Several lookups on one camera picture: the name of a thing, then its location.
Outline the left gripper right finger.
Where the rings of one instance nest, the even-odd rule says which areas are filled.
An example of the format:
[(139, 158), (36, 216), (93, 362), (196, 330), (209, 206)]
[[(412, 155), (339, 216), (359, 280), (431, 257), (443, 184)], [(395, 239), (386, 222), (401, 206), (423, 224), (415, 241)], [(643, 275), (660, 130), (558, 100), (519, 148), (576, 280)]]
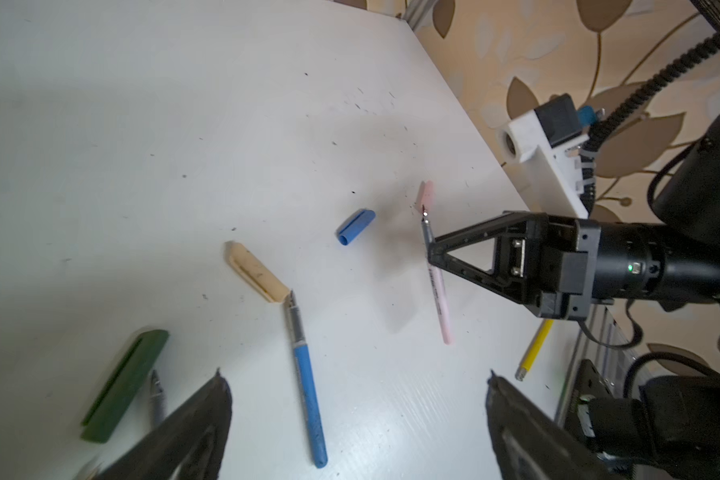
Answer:
[(492, 448), (504, 479), (615, 479), (594, 454), (495, 373), (485, 400)]

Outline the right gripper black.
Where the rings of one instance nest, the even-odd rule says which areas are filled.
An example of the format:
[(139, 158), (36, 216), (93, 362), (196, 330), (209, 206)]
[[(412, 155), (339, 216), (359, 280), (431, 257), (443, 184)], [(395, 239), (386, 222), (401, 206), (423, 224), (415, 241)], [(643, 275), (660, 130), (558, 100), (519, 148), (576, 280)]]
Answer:
[[(602, 227), (591, 219), (507, 211), (436, 236), (427, 245), (432, 265), (516, 304), (537, 317), (583, 320), (593, 300)], [(494, 239), (491, 271), (451, 251)]]

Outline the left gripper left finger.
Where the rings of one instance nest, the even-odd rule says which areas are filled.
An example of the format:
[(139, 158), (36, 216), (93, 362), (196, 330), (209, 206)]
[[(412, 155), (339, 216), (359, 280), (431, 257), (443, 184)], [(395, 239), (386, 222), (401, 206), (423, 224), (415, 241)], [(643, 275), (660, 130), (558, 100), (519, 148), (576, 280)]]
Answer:
[(216, 373), (157, 429), (96, 477), (217, 479), (232, 423), (232, 406), (229, 384)]

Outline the pink pen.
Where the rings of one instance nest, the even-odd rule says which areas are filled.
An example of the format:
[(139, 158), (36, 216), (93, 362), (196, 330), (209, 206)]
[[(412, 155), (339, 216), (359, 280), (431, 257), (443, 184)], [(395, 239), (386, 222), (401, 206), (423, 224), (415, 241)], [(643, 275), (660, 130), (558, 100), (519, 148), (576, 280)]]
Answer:
[[(426, 249), (429, 249), (431, 244), (434, 242), (434, 235), (430, 224), (429, 214), (424, 205), (421, 205), (421, 214), (421, 227), (424, 242)], [(450, 345), (453, 341), (453, 336), (450, 320), (450, 311), (447, 302), (446, 289), (442, 271), (439, 268), (435, 267), (430, 261), (427, 261), (427, 268), (433, 291), (433, 298), (436, 305), (442, 339), (446, 345)]]

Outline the pink pen cap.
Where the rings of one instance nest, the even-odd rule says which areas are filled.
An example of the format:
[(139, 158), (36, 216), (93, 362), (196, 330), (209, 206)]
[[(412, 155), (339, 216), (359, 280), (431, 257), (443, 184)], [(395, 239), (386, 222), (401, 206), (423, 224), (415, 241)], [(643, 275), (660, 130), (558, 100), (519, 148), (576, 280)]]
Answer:
[(426, 215), (431, 211), (434, 200), (434, 183), (425, 181), (420, 185), (418, 197), (415, 203), (416, 209)]

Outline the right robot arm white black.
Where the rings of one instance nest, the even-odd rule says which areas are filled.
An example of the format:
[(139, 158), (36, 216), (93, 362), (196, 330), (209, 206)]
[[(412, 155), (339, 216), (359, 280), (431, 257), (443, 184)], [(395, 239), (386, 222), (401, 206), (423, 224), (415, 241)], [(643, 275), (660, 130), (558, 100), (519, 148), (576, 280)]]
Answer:
[[(720, 307), (720, 115), (656, 173), (646, 192), (653, 224), (591, 218), (596, 160), (606, 140), (640, 107), (720, 52), (720, 28), (674, 59), (608, 116), (556, 97), (503, 133), (542, 209), (506, 211), (434, 236), (422, 227), (434, 284), (448, 272), (525, 306), (546, 320), (585, 328), (590, 308), (622, 299), (665, 311)], [(506, 479), (623, 479), (637, 466), (676, 479), (720, 479), (720, 372), (687, 356), (690, 369), (637, 383), (650, 352), (612, 393), (589, 360), (572, 385), (565, 425), (547, 418), (510, 382), (488, 382), (492, 447)]]

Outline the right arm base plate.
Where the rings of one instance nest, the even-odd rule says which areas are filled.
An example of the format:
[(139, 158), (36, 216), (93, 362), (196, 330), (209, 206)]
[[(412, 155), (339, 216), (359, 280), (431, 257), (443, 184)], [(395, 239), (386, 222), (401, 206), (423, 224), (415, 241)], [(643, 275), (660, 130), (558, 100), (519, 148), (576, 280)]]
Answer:
[(566, 387), (558, 424), (577, 441), (587, 444), (594, 433), (586, 409), (581, 412), (580, 407), (586, 407), (596, 398), (612, 397), (608, 382), (602, 378), (595, 364), (589, 359), (582, 359), (576, 364), (573, 379)]

